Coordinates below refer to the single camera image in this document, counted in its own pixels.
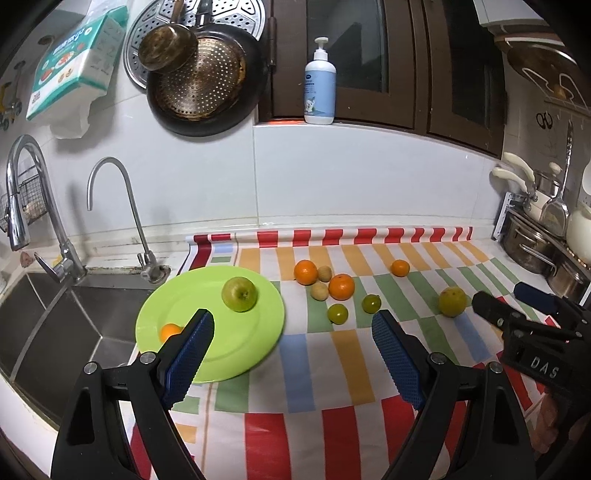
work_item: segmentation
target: apple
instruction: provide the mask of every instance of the apple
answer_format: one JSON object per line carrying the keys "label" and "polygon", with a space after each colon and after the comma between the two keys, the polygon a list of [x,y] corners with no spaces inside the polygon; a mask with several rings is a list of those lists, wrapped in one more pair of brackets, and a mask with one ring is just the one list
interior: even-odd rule
{"label": "apple", "polygon": [[222,288],[222,300],[234,312],[247,312],[258,300],[255,284],[244,277],[228,280]]}

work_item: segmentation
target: stainless steel sink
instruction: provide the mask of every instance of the stainless steel sink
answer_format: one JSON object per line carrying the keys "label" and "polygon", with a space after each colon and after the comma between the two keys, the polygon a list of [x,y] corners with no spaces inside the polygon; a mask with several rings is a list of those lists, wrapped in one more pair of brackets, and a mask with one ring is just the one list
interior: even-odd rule
{"label": "stainless steel sink", "polygon": [[129,361],[139,310],[156,288],[139,274],[90,273],[75,286],[25,275],[0,306],[0,369],[59,425],[88,361]]}

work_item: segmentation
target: chrome faucet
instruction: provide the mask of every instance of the chrome faucet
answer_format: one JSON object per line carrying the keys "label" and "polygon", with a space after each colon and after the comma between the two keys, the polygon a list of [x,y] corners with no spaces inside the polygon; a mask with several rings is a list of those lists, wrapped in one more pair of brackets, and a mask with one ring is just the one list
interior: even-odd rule
{"label": "chrome faucet", "polygon": [[124,165],[115,157],[105,157],[94,167],[92,167],[92,171],[88,177],[88,186],[86,188],[86,207],[88,208],[89,212],[92,210],[92,191],[95,184],[96,173],[105,163],[112,163],[115,167],[117,167],[123,175],[123,179],[125,180],[125,188],[127,188],[127,196],[129,197],[129,204],[131,205],[131,213],[134,216],[135,226],[138,228],[139,239],[141,240],[142,246],[144,247],[144,253],[138,254],[139,264],[142,267],[141,275],[150,283],[158,283],[164,278],[165,271],[160,268],[160,266],[158,266],[158,262],[156,262],[154,253],[148,248],[148,242],[146,241],[146,237],[144,235],[144,229],[141,222],[139,221],[138,208],[135,205],[134,191],[131,188],[129,175]]}
{"label": "chrome faucet", "polygon": [[30,153],[37,172],[39,173],[43,199],[47,205],[47,213],[49,213],[51,224],[56,232],[61,253],[61,261],[53,268],[36,253],[35,258],[43,267],[43,270],[45,270],[56,282],[62,282],[67,276],[72,277],[74,281],[78,281],[86,275],[86,269],[84,268],[84,265],[82,265],[78,253],[76,252],[76,249],[74,249],[74,245],[72,245],[72,242],[70,242],[70,239],[66,235],[60,214],[57,211],[56,201],[53,198],[53,191],[51,190],[51,183],[49,181],[49,175],[47,174],[45,158],[43,158],[43,153],[41,152],[39,144],[30,135],[21,135],[18,137],[12,144],[10,152],[8,153],[8,161],[6,165],[8,205],[6,216],[8,221],[10,247],[13,251],[17,251],[26,247],[31,241],[27,221],[21,207],[18,186],[18,159],[23,148]]}

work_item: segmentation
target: blue rectangle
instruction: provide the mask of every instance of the blue rectangle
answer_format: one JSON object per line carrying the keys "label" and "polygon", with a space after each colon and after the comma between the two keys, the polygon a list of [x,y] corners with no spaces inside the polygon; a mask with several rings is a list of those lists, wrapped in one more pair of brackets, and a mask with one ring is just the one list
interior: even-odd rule
{"label": "blue rectangle", "polygon": [[314,411],[316,407],[314,406],[306,334],[282,336],[279,340],[279,352],[289,412]]}
{"label": "blue rectangle", "polygon": [[234,249],[234,244],[231,242],[213,243],[213,252],[216,254],[231,254]]}
{"label": "blue rectangle", "polygon": [[463,312],[453,319],[453,323],[460,332],[464,342],[466,343],[468,350],[474,361],[479,364],[488,360],[492,354],[489,353],[484,340],[476,330],[476,327],[472,324],[470,317]]}

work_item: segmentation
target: small orange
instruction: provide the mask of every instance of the small orange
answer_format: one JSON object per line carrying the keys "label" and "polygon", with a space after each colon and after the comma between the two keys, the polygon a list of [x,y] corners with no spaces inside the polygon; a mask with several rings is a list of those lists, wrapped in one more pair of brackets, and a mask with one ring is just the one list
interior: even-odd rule
{"label": "small orange", "polygon": [[408,265],[406,260],[394,260],[390,267],[390,272],[397,277],[406,277],[408,272],[410,272],[410,265]]}
{"label": "small orange", "polygon": [[350,275],[339,273],[330,279],[329,293],[335,300],[344,301],[353,296],[355,282]]}
{"label": "small orange", "polygon": [[318,280],[318,269],[310,260],[300,260],[294,267],[294,277],[301,285],[312,285]]}
{"label": "small orange", "polygon": [[169,337],[176,335],[177,333],[181,333],[183,331],[182,327],[179,327],[175,323],[167,323],[160,329],[160,341],[165,343]]}

